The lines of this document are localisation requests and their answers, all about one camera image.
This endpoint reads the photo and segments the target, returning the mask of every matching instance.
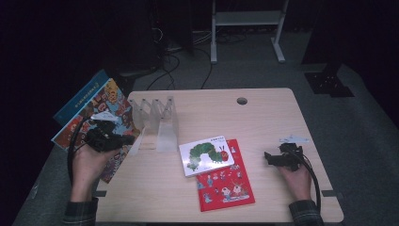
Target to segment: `dark floor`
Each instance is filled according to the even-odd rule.
[[[338,225],[397,225],[399,215],[399,132],[365,88],[361,77],[343,65],[338,76],[355,97],[331,98],[314,94],[305,72],[324,65],[301,65],[310,33],[283,33],[281,48],[286,62],[277,62],[270,34],[248,35],[234,45],[218,45],[218,63],[212,66],[205,89],[290,88],[308,124],[316,148],[339,202],[344,221]],[[209,44],[197,46],[209,53]],[[211,65],[196,50],[174,54],[179,67],[150,89],[200,89]],[[177,64],[165,58],[167,70]],[[145,90],[163,71],[138,78],[134,90]],[[26,200],[14,225],[57,225],[63,216],[70,187],[65,153],[53,149],[34,198]]]

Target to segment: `picture book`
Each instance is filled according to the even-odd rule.
[[[200,211],[255,203],[236,139],[227,141],[234,164],[196,176]]]
[[[223,136],[182,144],[179,145],[179,150],[186,177],[234,164]]]
[[[63,127],[52,138],[52,141],[61,149],[68,151],[73,132],[79,122],[84,117],[91,117],[105,111],[118,118],[113,122],[115,123],[113,134],[130,135],[136,140],[140,131],[133,123],[132,110],[116,82],[109,78],[104,70],[101,70],[54,115],[54,119]],[[85,143],[87,132],[96,126],[96,122],[92,119],[83,123],[78,132],[75,148]],[[101,175],[103,181],[106,183],[111,181],[131,147],[132,145],[123,146],[120,152],[108,161]]]

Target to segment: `metal shelf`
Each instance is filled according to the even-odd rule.
[[[284,63],[285,58],[279,47],[279,37],[284,24],[285,14],[289,0],[283,0],[282,10],[270,11],[229,11],[216,12],[215,0],[212,6],[212,41],[211,41],[211,63],[217,63],[216,51],[216,27],[221,25],[267,25],[276,24],[278,26],[276,37],[271,38],[279,63]]]

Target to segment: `sleeve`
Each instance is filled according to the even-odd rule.
[[[91,202],[68,202],[63,225],[95,225],[98,199],[92,198]]]
[[[296,226],[321,226],[323,219],[314,201],[297,201],[290,204],[291,215]]]

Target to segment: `hand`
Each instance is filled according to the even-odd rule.
[[[290,171],[285,167],[277,168],[296,201],[311,200],[311,175],[305,166],[300,165],[297,171]]]
[[[71,202],[91,201],[91,187],[103,172],[108,160],[119,150],[98,153],[88,145],[76,151],[72,163],[73,181]]]

